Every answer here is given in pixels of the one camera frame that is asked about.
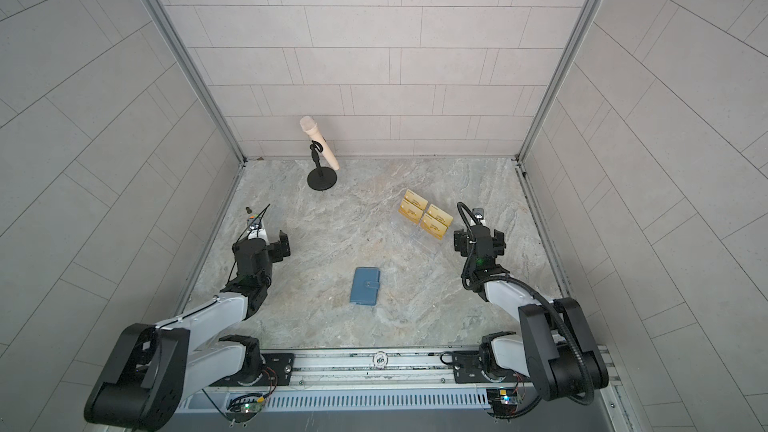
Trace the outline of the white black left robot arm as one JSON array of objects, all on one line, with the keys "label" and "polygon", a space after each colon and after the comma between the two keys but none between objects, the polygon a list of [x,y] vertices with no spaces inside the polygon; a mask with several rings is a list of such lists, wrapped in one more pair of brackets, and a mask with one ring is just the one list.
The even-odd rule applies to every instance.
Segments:
[{"label": "white black left robot arm", "polygon": [[180,403],[206,387],[251,386],[266,380],[268,390],[253,394],[263,402],[280,383],[262,356],[257,338],[225,334],[253,316],[272,284],[272,267],[291,253],[288,235],[268,242],[248,229],[232,246],[236,275],[209,302],[155,324],[135,323],[123,330],[86,400],[90,424],[157,431]]}]

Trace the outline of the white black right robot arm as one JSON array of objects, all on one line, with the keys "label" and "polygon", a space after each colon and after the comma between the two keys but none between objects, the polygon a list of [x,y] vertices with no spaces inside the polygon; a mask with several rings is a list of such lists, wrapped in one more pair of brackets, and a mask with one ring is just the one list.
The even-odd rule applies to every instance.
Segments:
[{"label": "white black right robot arm", "polygon": [[479,368],[499,381],[511,373],[528,377],[545,401],[568,398],[581,405],[609,382],[607,367],[581,305],[573,298],[547,299],[496,263],[504,234],[471,225],[453,234],[454,250],[465,259],[462,285],[517,320],[520,333],[482,338]]}]

